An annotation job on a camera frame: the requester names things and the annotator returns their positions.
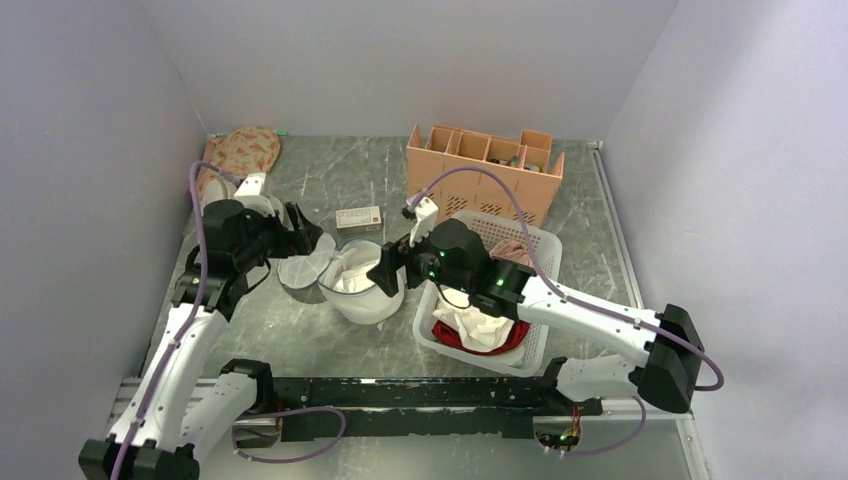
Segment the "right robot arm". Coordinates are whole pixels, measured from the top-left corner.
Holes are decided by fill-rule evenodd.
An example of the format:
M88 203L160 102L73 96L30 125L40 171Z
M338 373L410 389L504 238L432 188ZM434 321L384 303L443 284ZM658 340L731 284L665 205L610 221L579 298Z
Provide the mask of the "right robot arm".
M639 397L657 409L686 413L698 390L705 349L690 314L669 304L636 309L558 284L533 268L489 255L480 236L450 219L419 241L385 244L367 274L385 294L423 282L467 295L482 313L547 326L610 350L591 360L555 359L539 391L550 413L565 413L595 397Z

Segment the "round white mesh laundry bag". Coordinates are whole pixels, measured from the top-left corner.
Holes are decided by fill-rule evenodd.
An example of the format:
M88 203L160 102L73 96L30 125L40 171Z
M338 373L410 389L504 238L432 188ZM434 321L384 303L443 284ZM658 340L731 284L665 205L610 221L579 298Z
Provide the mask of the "round white mesh laundry bag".
M347 320L359 325L378 324L400 308L404 293L385 294L367 273L380 259L381 247L367 239L341 245L322 234L314 251L279 261L277 278L289 290L317 286L325 300Z

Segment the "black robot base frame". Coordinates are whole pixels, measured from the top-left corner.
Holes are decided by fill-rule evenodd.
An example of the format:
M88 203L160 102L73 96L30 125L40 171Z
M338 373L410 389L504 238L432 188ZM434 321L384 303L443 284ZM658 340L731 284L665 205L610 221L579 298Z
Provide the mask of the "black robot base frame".
M531 439L544 417L597 416L599 400L575 403L541 377L298 378L277 377L284 419L245 419L240 445L277 441L407 435L496 434Z

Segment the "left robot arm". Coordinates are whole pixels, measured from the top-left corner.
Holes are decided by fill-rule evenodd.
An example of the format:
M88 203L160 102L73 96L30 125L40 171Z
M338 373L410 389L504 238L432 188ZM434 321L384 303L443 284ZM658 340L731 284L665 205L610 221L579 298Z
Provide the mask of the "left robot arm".
M203 366L239 301L248 273L273 259L311 254L323 230L294 202L230 199L208 204L198 244L178 277L168 322L130 404L103 440L85 442L87 479L196 479L218 439L243 413L277 406L268 363L233 359L212 393L190 403Z

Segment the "white bra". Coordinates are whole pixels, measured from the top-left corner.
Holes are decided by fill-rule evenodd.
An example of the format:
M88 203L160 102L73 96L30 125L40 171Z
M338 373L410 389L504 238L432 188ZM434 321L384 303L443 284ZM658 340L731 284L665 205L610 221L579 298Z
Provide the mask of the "white bra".
M445 288L437 290L438 299L432 312L432 318L457 329L463 338L467 335L487 346L494 345L496 333L505 333L513 320L493 317L482 313L470 304L468 296L458 290Z

